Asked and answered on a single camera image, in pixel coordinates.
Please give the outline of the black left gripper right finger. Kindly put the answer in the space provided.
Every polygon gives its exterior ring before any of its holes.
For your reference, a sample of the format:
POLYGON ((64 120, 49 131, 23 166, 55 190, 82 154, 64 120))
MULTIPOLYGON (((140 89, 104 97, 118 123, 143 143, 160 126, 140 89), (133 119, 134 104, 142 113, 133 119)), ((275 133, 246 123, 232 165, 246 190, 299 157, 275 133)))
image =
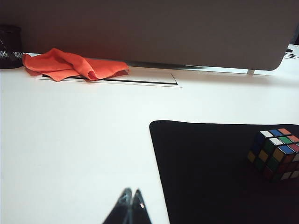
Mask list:
POLYGON ((133 224, 151 224, 142 193, 139 189, 134 194, 131 208, 133 224))

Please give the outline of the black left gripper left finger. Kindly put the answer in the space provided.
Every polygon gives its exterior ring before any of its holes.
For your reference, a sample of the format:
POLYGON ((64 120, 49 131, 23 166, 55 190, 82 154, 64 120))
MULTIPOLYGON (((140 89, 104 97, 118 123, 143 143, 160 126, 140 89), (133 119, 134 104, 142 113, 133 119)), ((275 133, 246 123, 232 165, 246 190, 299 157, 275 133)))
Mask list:
POLYGON ((131 223, 131 188, 125 188, 118 197, 113 209, 103 224, 131 223))

